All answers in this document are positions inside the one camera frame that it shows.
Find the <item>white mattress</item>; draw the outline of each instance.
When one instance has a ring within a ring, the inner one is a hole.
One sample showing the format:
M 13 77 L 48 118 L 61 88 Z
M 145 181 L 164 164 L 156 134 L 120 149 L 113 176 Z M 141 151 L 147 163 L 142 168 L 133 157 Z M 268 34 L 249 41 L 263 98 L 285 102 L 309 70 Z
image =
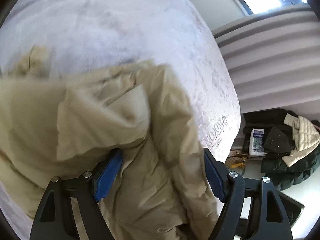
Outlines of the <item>white mattress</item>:
M 211 31 L 189 0 L 19 0 L 0 29 L 2 72 L 34 45 L 50 50 L 50 76 L 145 59 L 169 63 L 189 94 L 202 145 L 227 158 L 239 103 Z

